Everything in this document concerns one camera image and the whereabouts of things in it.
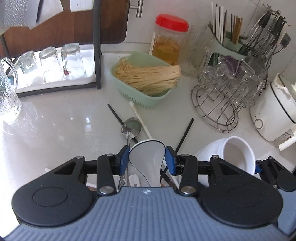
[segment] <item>glass mug handle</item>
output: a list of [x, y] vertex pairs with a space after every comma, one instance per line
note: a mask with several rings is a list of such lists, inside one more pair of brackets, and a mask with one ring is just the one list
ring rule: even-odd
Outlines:
[[10, 69], [12, 71], [12, 74], [13, 74], [13, 85], [12, 85], [12, 87], [14, 88], [14, 90], [16, 90], [18, 80], [17, 80], [17, 71], [15, 69], [15, 65], [12, 63], [12, 61], [9, 58], [1, 59], [1, 64], [3, 63], [3, 61], [5, 61], [8, 64], [8, 66], [10, 67]]

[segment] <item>brown wooden board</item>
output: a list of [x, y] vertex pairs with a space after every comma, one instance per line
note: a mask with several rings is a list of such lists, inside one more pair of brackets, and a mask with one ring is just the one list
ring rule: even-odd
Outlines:
[[[101, 0], [101, 43], [120, 43], [126, 37], [130, 0]], [[93, 12], [64, 12], [30, 30], [28, 27], [11, 27], [5, 40], [11, 57], [48, 46], [61, 47], [66, 43], [93, 43]], [[0, 56], [4, 57], [0, 46]]]

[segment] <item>jar with red lid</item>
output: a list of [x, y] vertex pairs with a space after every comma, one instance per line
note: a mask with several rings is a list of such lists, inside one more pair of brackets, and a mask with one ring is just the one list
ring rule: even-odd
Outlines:
[[168, 14], [156, 17], [150, 54], [163, 61], [176, 65], [189, 24], [186, 20]]

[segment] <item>metal bolt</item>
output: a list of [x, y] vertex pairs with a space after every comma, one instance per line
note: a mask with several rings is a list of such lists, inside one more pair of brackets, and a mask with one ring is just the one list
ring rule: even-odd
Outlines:
[[181, 188], [181, 192], [184, 193], [184, 194], [192, 194], [192, 193], [195, 193], [196, 190], [192, 186], [185, 186], [185, 187]]
[[99, 192], [102, 194], [110, 194], [113, 193], [114, 188], [110, 186], [104, 186], [99, 189]]

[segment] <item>yellow liquid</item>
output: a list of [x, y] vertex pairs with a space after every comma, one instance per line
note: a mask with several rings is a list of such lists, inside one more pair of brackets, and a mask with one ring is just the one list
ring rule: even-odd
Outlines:
[[153, 56], [171, 65], [176, 65], [178, 63], [179, 53], [180, 46], [176, 41], [163, 36], [156, 38], [152, 51]]

